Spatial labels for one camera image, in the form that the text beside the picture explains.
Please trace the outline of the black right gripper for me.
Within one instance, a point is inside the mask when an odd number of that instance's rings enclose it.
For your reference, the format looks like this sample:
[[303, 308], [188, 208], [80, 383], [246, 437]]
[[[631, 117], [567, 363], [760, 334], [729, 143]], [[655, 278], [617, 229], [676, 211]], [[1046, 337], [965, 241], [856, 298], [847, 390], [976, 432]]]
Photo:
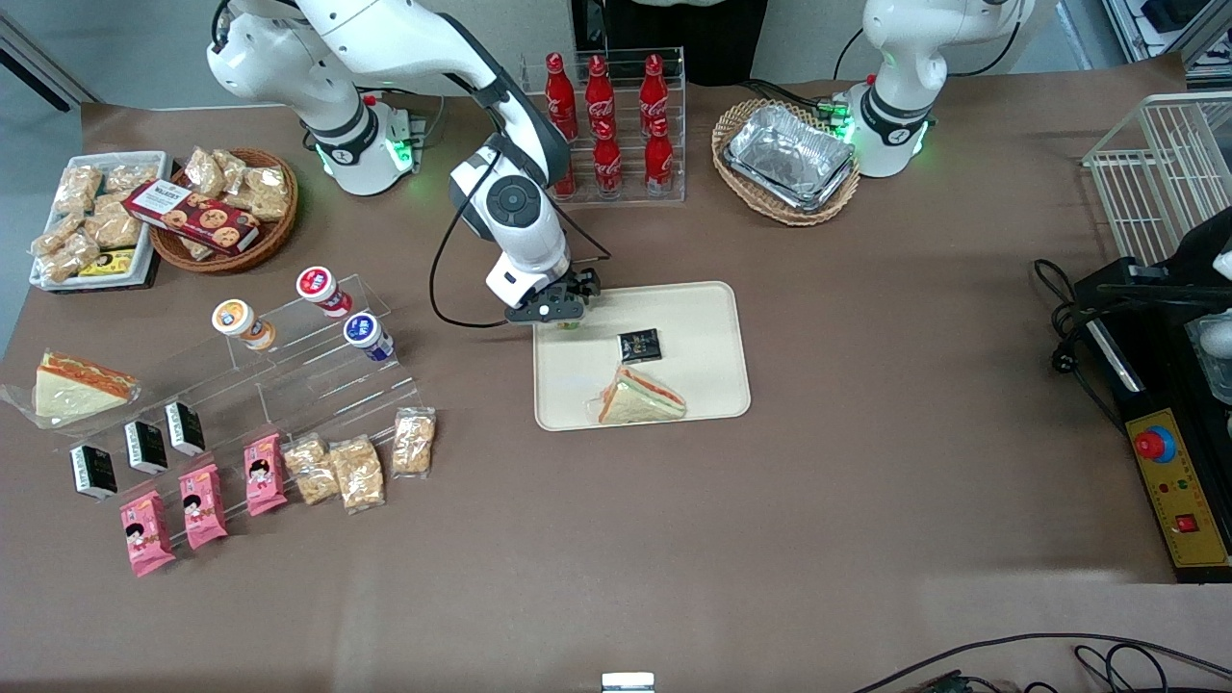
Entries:
[[594, 270], [567, 270], [551, 285], [551, 305], [589, 305], [602, 293], [602, 280]]

